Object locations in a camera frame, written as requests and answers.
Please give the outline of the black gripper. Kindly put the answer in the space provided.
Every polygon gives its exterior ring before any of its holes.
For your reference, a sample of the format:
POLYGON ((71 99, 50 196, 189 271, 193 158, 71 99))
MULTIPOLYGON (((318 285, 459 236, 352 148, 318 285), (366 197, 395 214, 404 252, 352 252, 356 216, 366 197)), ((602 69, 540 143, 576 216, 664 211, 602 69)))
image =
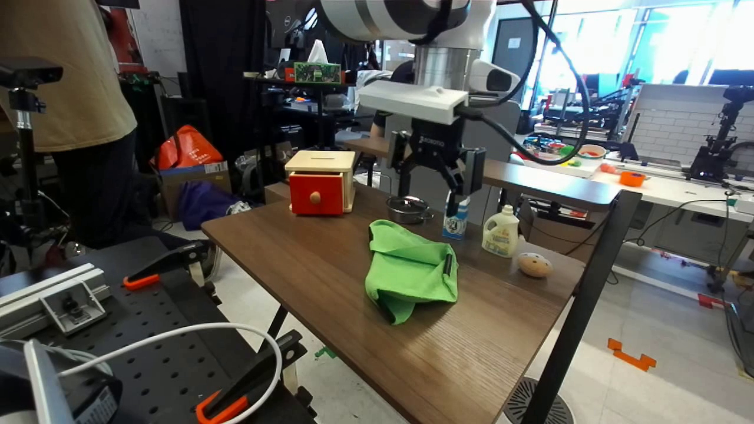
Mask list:
POLYGON ((395 132, 389 158, 398 172, 398 197, 405 201, 411 192, 411 172, 429 166, 448 184, 445 216, 455 216, 459 197, 481 189, 485 165, 485 150, 468 150, 461 139, 465 120, 453 124, 413 120, 411 130, 395 132))

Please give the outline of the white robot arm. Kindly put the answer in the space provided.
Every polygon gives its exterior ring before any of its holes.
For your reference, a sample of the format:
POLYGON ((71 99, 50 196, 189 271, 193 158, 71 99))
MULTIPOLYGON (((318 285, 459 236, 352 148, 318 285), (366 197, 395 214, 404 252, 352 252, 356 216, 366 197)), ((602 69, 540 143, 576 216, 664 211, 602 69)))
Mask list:
POLYGON ((405 39, 415 44, 415 80, 376 80, 359 90, 359 100, 407 118, 413 130, 394 156, 405 196, 415 166, 438 172, 445 184, 445 214, 481 189, 485 153, 465 148, 465 124, 478 106, 513 91, 515 73, 481 56, 494 0, 316 0, 328 29, 347 39, 405 39))

